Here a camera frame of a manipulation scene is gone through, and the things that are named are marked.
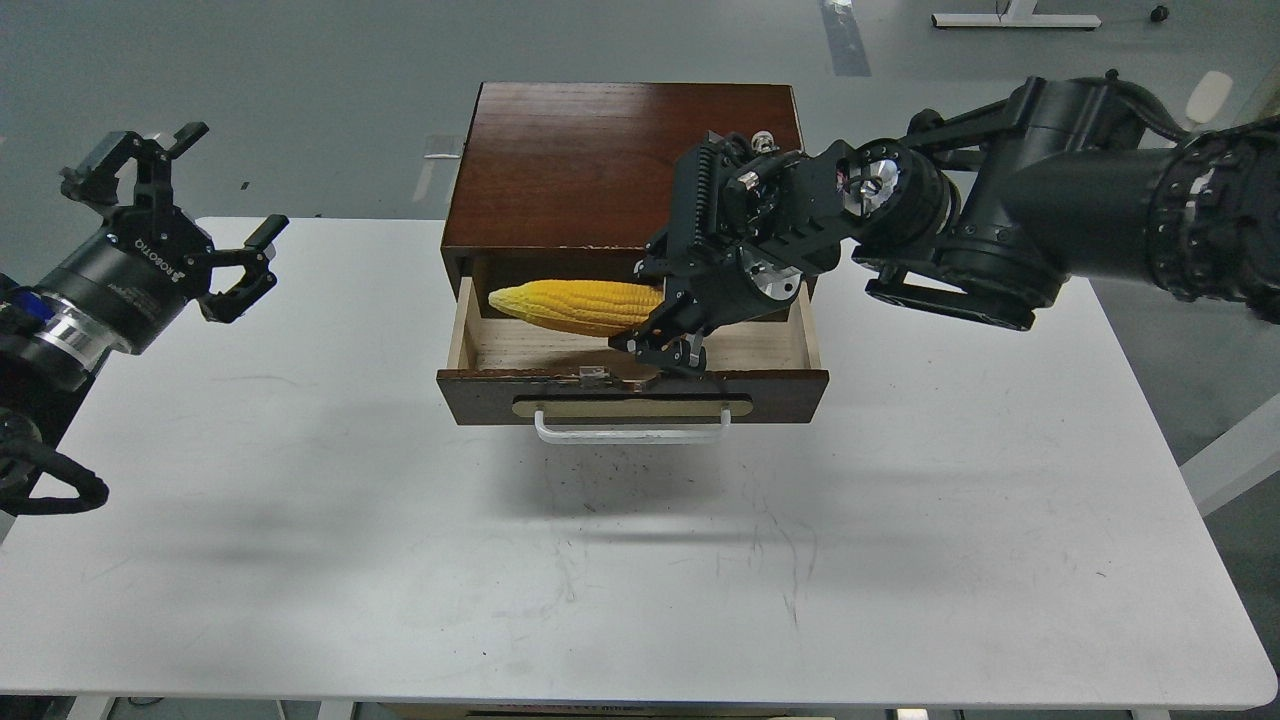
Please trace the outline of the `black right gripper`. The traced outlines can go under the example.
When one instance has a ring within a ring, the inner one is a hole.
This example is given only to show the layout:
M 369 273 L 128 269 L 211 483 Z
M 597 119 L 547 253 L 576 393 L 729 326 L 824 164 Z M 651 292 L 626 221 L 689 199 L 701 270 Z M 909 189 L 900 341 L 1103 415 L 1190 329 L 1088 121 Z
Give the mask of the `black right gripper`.
M 663 282 L 664 300 L 608 345 L 664 374 L 700 378 L 700 331 L 786 309 L 803 281 L 838 265 L 842 242 L 842 141 L 812 156 L 707 132 L 677 160 L 668 220 L 637 264 L 637 277 Z

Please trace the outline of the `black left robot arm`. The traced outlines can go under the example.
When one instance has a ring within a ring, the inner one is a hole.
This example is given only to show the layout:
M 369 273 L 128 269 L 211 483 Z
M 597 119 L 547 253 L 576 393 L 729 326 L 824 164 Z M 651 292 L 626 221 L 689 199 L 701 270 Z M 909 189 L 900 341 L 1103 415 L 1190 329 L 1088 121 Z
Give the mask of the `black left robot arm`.
M 109 355 L 142 354 L 188 304 L 207 322 L 236 322 L 276 286 L 269 263 L 287 217 L 270 215 L 242 247 L 219 250 L 175 204 L 172 164 L 207 132 L 191 122 L 169 145 L 134 131 L 108 135 L 61 169 L 61 193 L 101 225 L 40 282 L 3 278 L 5 514 L 102 507 L 105 480 L 58 446 Z

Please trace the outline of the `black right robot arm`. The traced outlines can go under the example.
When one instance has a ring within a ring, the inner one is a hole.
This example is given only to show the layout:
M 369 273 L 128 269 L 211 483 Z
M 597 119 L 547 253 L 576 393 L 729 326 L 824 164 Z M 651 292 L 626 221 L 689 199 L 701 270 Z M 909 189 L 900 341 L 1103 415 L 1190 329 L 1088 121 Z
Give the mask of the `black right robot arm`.
M 1074 275 L 1239 302 L 1274 324 L 1277 173 L 1276 117 L 1194 133 L 1115 73 L 1030 77 L 818 155 L 708 133 L 678 159 L 669 218 L 635 266 L 663 301 L 609 343 L 698 377 L 705 337 L 788 307 L 845 240 L 876 274 L 872 297 L 1011 331 Z

